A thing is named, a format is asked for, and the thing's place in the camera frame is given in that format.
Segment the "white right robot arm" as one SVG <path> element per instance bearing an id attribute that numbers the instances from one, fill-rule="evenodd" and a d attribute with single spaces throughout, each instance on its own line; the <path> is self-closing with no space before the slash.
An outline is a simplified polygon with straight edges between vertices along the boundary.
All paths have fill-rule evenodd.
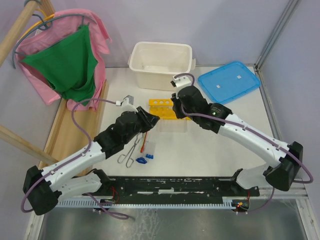
<path id="1" fill-rule="evenodd" d="M 242 195 L 248 189 L 269 184 L 287 192 L 301 168 L 303 146 L 270 137 L 245 123 L 231 109 L 220 103 L 208 103 L 195 86 L 187 86 L 171 95 L 178 119 L 189 117 L 202 129 L 232 139 L 255 153 L 264 164 L 238 169 L 229 183 L 231 193 Z"/>

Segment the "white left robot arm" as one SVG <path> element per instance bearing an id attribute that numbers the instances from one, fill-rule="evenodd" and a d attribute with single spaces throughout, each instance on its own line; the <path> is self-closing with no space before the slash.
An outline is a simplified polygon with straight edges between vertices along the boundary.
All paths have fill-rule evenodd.
<path id="1" fill-rule="evenodd" d="M 41 216 L 56 207 L 65 191 L 69 189 L 69 181 L 80 181 L 83 193 L 97 192 L 106 195 L 111 183 L 97 175 L 91 180 L 92 185 L 84 177 L 76 175 L 84 169 L 102 162 L 124 149 L 138 134 L 150 131 L 160 120 L 142 107 L 135 111 L 124 111 L 106 130 L 100 132 L 88 145 L 67 158 L 39 169 L 30 167 L 25 175 L 22 190 L 23 202 L 29 202 L 31 211 Z"/>

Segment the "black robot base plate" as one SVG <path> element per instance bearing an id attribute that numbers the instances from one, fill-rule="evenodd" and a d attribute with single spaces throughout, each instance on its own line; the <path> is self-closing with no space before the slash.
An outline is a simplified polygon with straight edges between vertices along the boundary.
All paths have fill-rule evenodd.
<path id="1" fill-rule="evenodd" d="M 230 177 L 110 176 L 92 195 L 115 197 L 117 204 L 221 204 L 223 197 L 258 197 L 260 192 Z"/>

